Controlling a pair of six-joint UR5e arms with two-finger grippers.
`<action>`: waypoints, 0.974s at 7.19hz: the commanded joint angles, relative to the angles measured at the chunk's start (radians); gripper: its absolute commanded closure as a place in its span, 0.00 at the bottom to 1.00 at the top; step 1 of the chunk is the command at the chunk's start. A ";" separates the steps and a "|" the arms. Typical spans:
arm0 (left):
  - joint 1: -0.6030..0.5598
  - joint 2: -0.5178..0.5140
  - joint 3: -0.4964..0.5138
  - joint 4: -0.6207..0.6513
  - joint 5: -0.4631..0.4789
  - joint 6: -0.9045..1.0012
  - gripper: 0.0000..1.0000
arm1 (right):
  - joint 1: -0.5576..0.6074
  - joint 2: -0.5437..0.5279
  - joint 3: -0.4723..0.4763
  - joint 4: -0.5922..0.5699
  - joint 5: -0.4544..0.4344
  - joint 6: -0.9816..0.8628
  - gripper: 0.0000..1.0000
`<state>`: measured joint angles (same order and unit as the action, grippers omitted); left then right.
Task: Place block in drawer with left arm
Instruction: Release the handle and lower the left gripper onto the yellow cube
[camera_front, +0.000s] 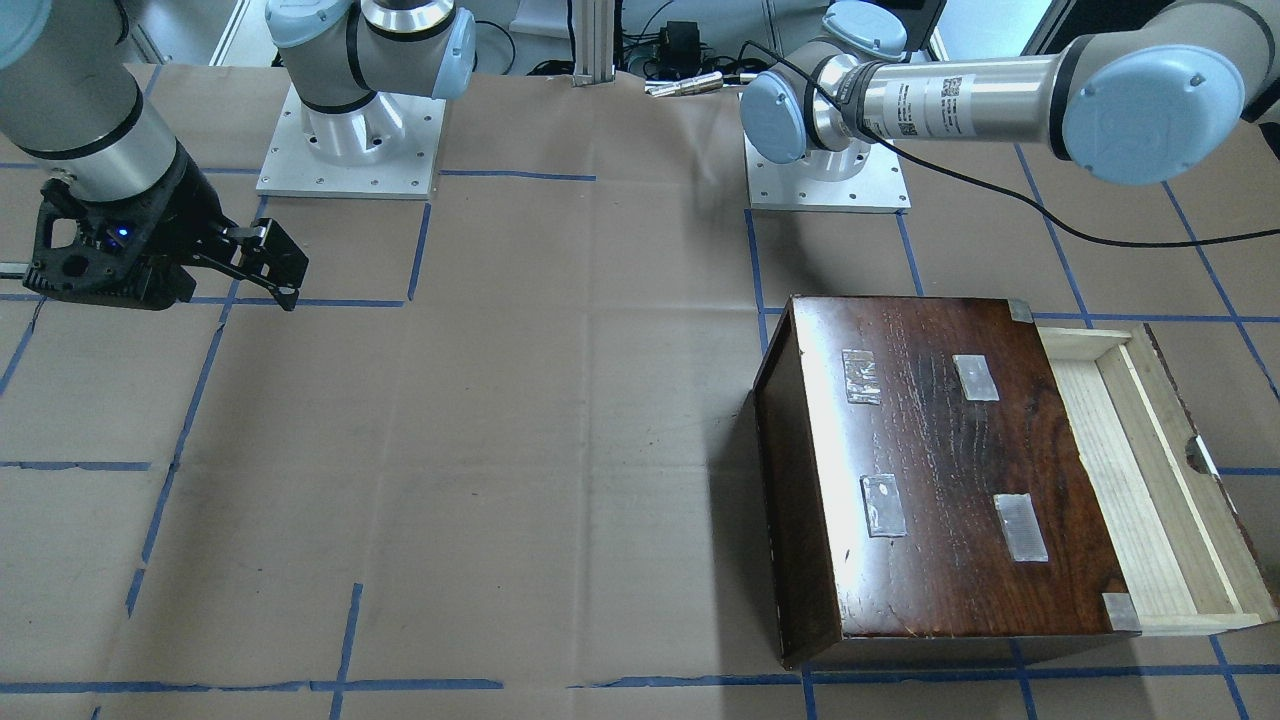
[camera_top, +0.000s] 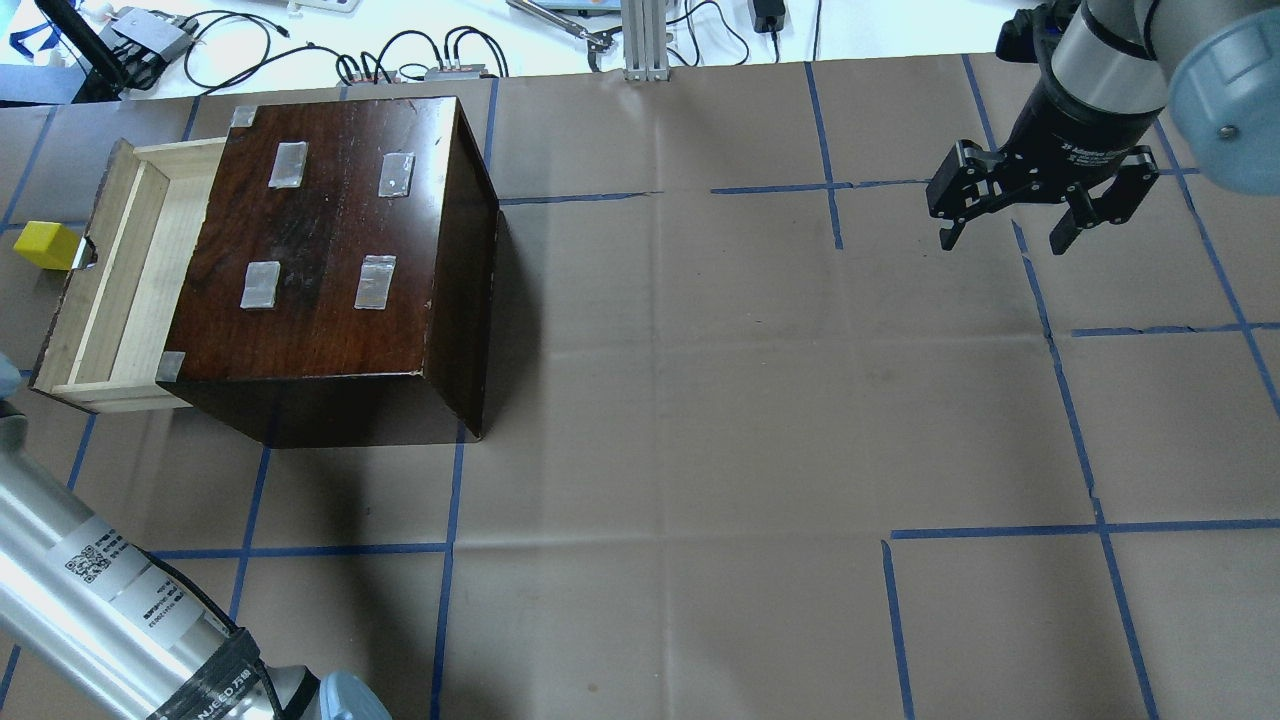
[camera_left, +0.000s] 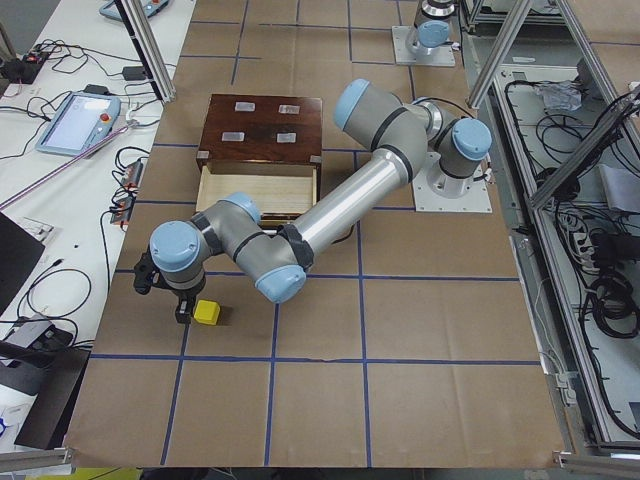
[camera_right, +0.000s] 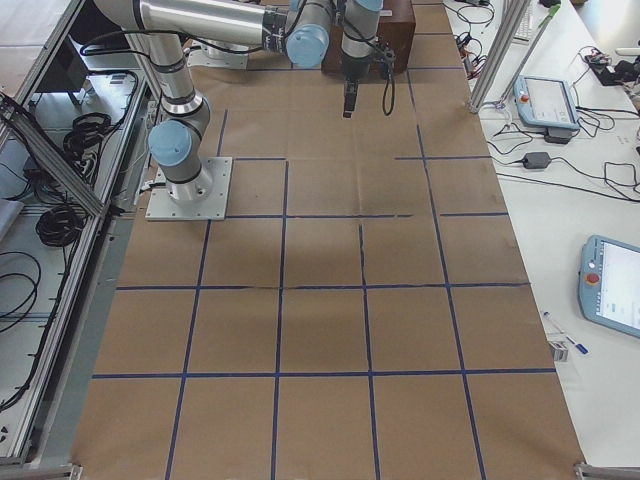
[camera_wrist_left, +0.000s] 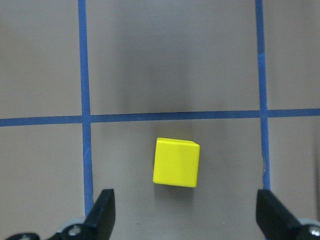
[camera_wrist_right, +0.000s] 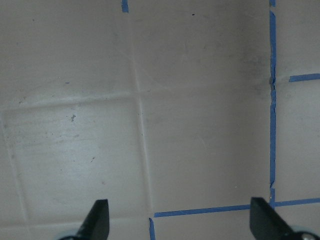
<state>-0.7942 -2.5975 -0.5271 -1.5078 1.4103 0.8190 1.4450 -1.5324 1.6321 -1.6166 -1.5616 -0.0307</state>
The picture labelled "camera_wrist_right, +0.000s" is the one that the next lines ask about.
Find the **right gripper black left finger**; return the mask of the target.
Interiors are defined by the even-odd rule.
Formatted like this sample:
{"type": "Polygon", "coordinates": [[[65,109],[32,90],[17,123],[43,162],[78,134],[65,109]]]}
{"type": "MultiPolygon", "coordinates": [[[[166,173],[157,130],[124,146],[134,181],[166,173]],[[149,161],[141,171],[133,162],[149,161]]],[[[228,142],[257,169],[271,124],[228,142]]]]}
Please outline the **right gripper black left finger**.
{"type": "Polygon", "coordinates": [[[107,240],[110,232],[109,203],[96,200],[76,233],[77,240],[107,240]]]}

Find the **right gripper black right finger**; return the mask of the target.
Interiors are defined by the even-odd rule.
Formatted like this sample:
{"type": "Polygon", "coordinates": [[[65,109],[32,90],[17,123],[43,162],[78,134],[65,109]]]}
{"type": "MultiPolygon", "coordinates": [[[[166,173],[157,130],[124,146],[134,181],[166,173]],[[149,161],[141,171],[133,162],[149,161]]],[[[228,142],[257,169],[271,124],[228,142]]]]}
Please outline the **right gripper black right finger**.
{"type": "Polygon", "coordinates": [[[294,230],[262,197],[250,200],[249,228],[256,240],[318,240],[310,231],[294,230]]]}

